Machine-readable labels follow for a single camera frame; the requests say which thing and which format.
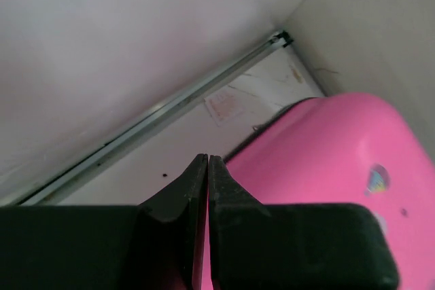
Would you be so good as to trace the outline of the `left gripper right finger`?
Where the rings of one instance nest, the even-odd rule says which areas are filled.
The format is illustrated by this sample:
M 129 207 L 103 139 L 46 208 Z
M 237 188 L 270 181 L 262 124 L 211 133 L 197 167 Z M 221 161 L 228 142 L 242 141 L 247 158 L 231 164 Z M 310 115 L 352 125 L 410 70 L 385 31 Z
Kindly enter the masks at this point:
M 209 250 L 215 289 L 397 289 L 375 216 L 351 203 L 263 204 L 211 156 Z

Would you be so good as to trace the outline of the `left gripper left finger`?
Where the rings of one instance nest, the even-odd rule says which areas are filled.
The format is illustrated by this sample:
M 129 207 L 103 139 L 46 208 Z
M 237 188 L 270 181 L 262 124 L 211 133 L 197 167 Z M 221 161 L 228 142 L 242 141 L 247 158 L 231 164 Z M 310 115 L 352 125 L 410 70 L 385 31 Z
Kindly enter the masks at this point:
M 2 289 L 200 289 L 208 157 L 138 205 L 5 206 Z

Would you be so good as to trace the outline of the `pink hard-shell suitcase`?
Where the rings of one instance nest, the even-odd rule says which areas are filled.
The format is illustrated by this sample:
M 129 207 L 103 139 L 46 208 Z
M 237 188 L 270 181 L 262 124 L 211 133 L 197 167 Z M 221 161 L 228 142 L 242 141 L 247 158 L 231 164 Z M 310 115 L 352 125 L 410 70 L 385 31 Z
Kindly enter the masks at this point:
M 383 99 L 346 93 L 298 103 L 227 167 L 266 204 L 365 206 L 398 264 L 400 288 L 434 288 L 434 164 Z

